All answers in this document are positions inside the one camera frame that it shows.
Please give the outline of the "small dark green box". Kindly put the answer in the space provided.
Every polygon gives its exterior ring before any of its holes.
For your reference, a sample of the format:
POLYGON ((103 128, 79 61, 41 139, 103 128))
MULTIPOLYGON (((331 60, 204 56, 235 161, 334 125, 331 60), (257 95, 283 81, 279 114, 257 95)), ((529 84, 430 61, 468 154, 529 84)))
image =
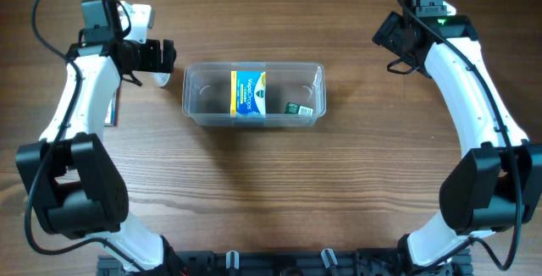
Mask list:
POLYGON ((296 115, 301 115, 301 116, 312 116, 314 113, 314 110, 312 108, 305 107, 297 103, 287 102, 285 106, 285 113, 296 114, 296 115))

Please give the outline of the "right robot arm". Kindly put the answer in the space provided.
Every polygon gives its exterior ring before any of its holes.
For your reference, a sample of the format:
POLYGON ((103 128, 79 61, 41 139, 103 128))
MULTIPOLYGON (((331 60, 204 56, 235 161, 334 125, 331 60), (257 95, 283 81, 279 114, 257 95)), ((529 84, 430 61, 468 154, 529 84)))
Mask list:
POLYGON ((392 12, 373 42, 435 82, 462 151, 440 187, 439 211, 400 240, 400 272, 433 272, 473 244, 506 271, 541 196, 541 147, 508 113, 476 31, 465 16, 408 19, 392 12))

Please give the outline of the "blue yellow VapoDrops box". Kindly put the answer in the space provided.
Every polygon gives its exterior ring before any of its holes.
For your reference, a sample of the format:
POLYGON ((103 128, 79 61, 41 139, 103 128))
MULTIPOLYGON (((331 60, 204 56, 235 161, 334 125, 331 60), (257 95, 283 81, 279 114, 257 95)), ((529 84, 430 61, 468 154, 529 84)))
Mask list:
POLYGON ((265 71, 232 71, 230 73, 230 115, 263 116, 266 114, 265 71))

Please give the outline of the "white green medicine box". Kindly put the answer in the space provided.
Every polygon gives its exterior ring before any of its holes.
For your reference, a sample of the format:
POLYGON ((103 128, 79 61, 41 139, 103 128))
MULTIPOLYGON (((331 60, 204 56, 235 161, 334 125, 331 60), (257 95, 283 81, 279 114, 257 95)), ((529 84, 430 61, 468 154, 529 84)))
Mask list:
POLYGON ((113 94, 110 103, 108 104, 108 111, 106 113, 106 118, 104 121, 105 126, 115 126, 117 94, 118 92, 115 92, 113 94))

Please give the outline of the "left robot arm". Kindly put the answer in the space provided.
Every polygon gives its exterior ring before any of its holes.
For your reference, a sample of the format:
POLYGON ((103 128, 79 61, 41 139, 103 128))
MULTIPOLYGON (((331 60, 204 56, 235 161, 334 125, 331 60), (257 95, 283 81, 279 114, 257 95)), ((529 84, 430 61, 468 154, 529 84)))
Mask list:
POLYGON ((130 214, 126 184, 102 144, 103 120, 120 83, 136 83, 136 71, 172 72, 173 41, 77 42, 63 57, 68 79, 57 112, 15 159, 28 194, 28 244, 57 256, 96 243, 127 274, 187 275, 169 242, 130 214))

